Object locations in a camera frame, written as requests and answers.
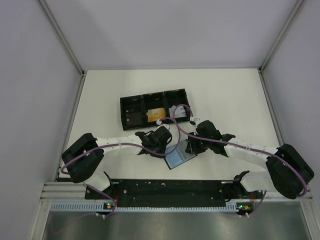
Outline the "blue leather card holder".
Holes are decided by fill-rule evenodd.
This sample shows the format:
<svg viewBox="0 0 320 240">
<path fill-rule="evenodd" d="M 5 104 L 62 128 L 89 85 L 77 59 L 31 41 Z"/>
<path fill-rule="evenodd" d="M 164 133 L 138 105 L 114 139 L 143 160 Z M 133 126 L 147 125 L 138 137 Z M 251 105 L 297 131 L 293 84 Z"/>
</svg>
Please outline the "blue leather card holder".
<svg viewBox="0 0 320 240">
<path fill-rule="evenodd" d="M 195 158 L 197 155 L 187 152 L 189 142 L 187 139 L 182 140 L 178 147 L 171 154 L 165 156 L 165 162 L 170 170 L 186 163 L 187 161 Z"/>
</svg>

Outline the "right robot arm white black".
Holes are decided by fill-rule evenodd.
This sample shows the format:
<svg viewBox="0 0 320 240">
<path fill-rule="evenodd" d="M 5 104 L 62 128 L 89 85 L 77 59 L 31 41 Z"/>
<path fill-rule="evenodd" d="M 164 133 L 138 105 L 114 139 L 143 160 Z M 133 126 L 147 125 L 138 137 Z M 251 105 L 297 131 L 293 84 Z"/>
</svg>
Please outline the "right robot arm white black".
<svg viewBox="0 0 320 240">
<path fill-rule="evenodd" d="M 251 192 L 278 192 L 288 199 L 304 196 L 315 174 L 298 151 L 290 144 L 267 147 L 240 140 L 232 134 L 221 134 L 209 120 L 192 117 L 193 132 L 187 134 L 186 151 L 201 154 L 207 150 L 227 158 L 259 166 L 261 171 L 244 170 L 234 177 L 233 192 L 245 198 Z"/>
</svg>

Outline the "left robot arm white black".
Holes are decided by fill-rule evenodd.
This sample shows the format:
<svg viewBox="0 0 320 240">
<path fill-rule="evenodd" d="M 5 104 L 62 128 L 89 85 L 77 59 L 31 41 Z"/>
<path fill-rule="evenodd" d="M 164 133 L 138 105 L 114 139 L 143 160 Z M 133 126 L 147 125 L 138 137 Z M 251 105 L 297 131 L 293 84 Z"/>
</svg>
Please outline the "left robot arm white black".
<svg viewBox="0 0 320 240">
<path fill-rule="evenodd" d="M 162 124 L 149 132 L 138 131 L 129 136 L 96 138 L 85 133 L 62 155 L 64 163 L 60 172 L 68 174 L 73 183 L 84 183 L 96 189 L 102 198 L 109 198 L 114 191 L 107 173 L 99 170 L 105 157 L 122 155 L 150 155 L 163 158 L 172 140 L 169 126 Z"/>
</svg>

